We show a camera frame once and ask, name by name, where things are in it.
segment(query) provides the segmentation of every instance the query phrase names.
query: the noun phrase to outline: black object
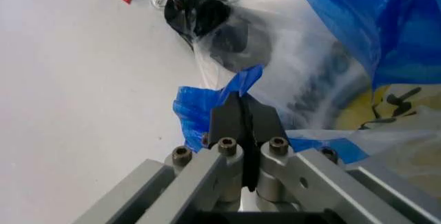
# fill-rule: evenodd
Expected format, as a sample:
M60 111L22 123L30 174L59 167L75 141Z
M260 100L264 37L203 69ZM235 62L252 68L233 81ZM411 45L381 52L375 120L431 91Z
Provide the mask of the black object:
M262 144L273 137L288 140L275 108L238 92L231 92L222 106L211 110L208 147L223 137L236 139L244 150L242 186L250 191L257 186Z
M306 212L199 212L193 224L345 224L333 211Z
M243 9L233 10L227 0L167 0L164 17L192 49L198 40L211 58L232 72L270 61L265 23Z
M330 147L322 147L320 149L320 152L322 152L323 155L325 155L328 160L332 161L334 164L338 163L338 154L337 151Z

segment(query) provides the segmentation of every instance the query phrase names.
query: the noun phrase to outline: crumpled plastic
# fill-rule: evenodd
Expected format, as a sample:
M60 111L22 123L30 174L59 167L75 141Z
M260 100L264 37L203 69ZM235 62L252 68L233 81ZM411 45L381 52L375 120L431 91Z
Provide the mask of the crumpled plastic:
M441 82L441 0L307 0L372 87Z
M222 105L230 92L238 91L239 96L262 76L263 66L257 65L238 74L221 90L180 87L173 101L173 111L179 117L185 145L193 151L202 148L202 135L210 128L210 110Z

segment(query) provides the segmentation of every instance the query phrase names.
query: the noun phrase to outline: hex socket bolt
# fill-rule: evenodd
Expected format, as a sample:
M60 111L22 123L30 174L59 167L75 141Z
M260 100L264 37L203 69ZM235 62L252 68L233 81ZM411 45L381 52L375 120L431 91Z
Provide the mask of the hex socket bolt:
M217 149L221 154L225 156L232 156L236 154L236 147L238 146L238 143L234 138L224 137L219 140L217 145Z
M276 155L285 155L288 152L288 141L283 137L271 138L270 151Z
M192 151L186 146L179 146L173 150L171 159L177 166L186 166L192 160Z

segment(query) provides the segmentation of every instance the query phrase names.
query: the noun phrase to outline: clear plastic bag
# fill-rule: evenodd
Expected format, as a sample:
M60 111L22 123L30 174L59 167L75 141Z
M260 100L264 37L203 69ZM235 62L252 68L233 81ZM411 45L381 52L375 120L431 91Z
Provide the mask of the clear plastic bag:
M286 129L333 128L340 111L369 88L362 66L306 0L218 1L229 7L228 19L188 39L205 87L222 88L236 72L264 65L250 94L274 106Z

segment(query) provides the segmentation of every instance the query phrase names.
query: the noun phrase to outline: black plastic piece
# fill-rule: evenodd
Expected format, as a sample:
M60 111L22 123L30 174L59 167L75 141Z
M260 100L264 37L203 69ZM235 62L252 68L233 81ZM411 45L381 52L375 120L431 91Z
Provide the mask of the black plastic piece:
M211 110L209 148L223 137L232 137L244 150L242 186L257 186L260 147L272 137L288 140L275 108L246 94L232 92L222 106Z

